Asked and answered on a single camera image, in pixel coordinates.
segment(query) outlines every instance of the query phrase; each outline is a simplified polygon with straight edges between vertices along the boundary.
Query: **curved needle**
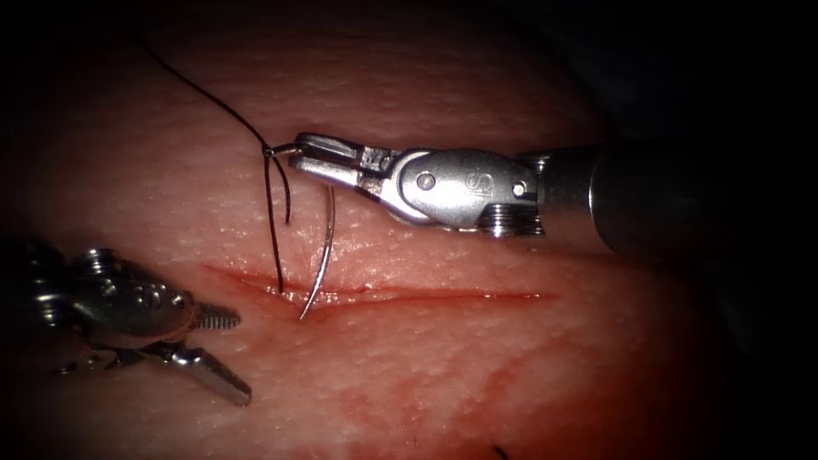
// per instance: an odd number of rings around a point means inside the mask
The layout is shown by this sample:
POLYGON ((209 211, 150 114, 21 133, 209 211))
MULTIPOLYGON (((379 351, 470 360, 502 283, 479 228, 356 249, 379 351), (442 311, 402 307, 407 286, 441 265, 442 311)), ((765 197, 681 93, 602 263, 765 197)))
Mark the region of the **curved needle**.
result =
POLYGON ((326 234, 324 237, 324 253, 321 255, 321 265, 318 272, 315 274, 315 281, 313 282, 313 289, 309 292, 307 303, 304 304, 304 309, 301 311, 301 316, 298 320, 304 319, 307 311, 315 302, 315 296, 318 295, 318 289, 321 287, 321 282, 324 281, 326 275, 326 268, 330 265, 330 252, 332 252, 332 239, 335 235, 335 189, 327 186, 326 188, 326 234))

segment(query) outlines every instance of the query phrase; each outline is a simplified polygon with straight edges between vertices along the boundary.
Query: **black suture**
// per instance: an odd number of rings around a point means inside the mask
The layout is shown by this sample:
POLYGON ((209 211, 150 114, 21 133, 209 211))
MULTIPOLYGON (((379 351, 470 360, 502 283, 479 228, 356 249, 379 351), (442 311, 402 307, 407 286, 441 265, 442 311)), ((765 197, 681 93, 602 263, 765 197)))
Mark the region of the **black suture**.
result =
POLYGON ((142 48, 151 59, 156 61, 163 69, 169 72, 176 78, 179 78, 184 84, 189 86, 192 89, 198 91, 201 95, 209 99, 211 102, 219 106, 222 110, 229 113, 233 118, 237 119, 239 123, 243 124, 245 128, 247 128, 258 141, 262 144, 262 156, 264 157, 264 188, 267 190, 267 213, 268 219, 270 222, 270 238, 273 240, 273 258, 275 259, 275 270, 278 275, 278 282, 279 282, 279 293, 284 292, 284 272, 281 269, 281 257, 279 255, 279 241, 275 235, 275 223, 273 219, 273 194, 270 191, 270 158, 272 158, 273 163, 275 164, 276 169, 279 171, 279 175, 281 176, 281 181, 284 183, 284 196, 285 196, 285 223, 290 223, 290 210, 291 210, 291 198, 290 198, 290 182, 287 180, 287 174, 284 172, 284 167, 281 166, 281 162, 278 158, 273 158, 271 155, 272 148, 270 145, 264 140, 261 133, 253 127, 250 122, 245 120, 244 117, 239 115, 231 106, 227 103, 222 101, 221 99, 215 97, 213 94, 208 92, 206 89, 198 86, 196 83, 189 80, 187 77, 179 73, 175 68, 170 66, 167 62, 162 59, 153 48, 147 43, 145 39, 143 39, 135 30, 131 27, 125 27, 130 35, 134 38, 136 43, 142 48))
POLYGON ((509 460, 509 456, 505 455, 505 451, 503 451, 503 449, 500 449, 497 446, 492 446, 492 449, 494 449, 494 451, 497 452, 497 455, 499 455, 503 460, 509 460))

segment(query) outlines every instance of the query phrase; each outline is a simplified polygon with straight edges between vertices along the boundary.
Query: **screw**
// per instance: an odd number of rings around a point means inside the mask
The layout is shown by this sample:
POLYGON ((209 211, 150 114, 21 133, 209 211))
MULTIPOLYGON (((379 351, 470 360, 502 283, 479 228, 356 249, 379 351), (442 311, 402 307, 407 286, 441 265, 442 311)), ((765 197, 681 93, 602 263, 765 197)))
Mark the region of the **screw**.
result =
POLYGON ((424 191, 431 190, 435 186, 435 177, 429 173, 422 173, 418 176, 418 188, 424 191))
POLYGON ((514 184, 514 187, 511 189, 511 192, 514 193, 514 196, 521 197, 523 193, 526 192, 526 186, 521 183, 514 184))

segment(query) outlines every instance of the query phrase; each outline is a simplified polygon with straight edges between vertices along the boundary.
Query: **engraved logo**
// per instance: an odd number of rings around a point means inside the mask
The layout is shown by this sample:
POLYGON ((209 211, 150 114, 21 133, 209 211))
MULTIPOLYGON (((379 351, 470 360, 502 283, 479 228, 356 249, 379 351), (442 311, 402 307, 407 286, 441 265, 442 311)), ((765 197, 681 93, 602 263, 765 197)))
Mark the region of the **engraved logo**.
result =
POLYGON ((466 193, 478 197, 491 197, 494 190, 494 178, 486 173, 470 173, 466 175, 466 193))

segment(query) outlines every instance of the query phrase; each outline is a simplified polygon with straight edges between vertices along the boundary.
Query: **skin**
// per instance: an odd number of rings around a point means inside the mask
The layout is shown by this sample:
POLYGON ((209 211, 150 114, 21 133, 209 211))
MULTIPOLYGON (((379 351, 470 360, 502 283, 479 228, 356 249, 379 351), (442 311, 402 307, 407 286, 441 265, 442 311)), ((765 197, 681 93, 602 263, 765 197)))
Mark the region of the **skin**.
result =
MULTIPOLYGON (((165 6, 134 19, 272 145, 314 131, 513 154, 616 136, 558 60, 489 13, 350 10, 165 6)), ((284 226, 274 175, 287 295, 271 293, 255 139, 118 30, 71 32, 49 45, 71 53, 4 160, 15 218, 3 225, 67 256, 113 247, 238 310, 237 330, 188 341, 242 376, 253 401, 235 407, 150 364, 52 379, 21 390, 36 401, 20 412, 36 445, 63 457, 291 459, 691 458, 711 447, 730 361, 684 279, 407 227, 338 190, 323 294, 299 322, 323 186, 289 171, 284 226)))

